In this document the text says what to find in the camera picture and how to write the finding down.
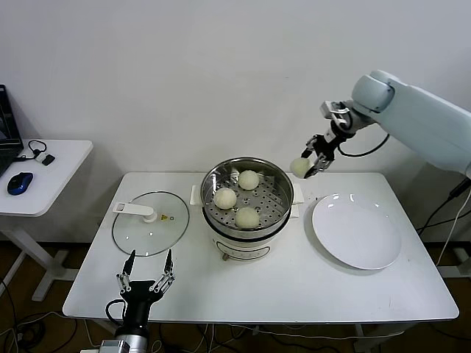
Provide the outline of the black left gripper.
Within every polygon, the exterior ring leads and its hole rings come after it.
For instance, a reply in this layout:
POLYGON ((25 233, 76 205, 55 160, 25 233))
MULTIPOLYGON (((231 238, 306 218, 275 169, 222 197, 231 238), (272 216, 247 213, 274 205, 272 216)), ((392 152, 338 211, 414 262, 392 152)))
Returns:
POLYGON ((162 293, 165 293, 175 280, 172 249, 167 252, 163 274, 155 282, 151 280, 130 282, 135 256, 136 250, 132 250, 124 262, 121 273, 117 273, 116 279, 120 293, 122 293, 121 297, 127 303, 124 325, 126 327, 146 327, 151 306, 162 299, 162 293))

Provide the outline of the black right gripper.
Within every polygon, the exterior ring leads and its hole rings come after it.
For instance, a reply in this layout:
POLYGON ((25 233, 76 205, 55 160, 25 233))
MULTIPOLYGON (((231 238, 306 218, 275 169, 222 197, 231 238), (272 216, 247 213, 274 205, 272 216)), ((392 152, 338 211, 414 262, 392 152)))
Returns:
POLYGON ((305 149, 301 153, 302 158, 319 157, 314 164, 306 171, 305 178, 310 178, 318 173, 326 171, 332 160, 335 159, 335 150, 348 139, 353 137, 353 133, 345 132, 335 123, 331 123, 324 134, 313 135, 305 144, 305 149))

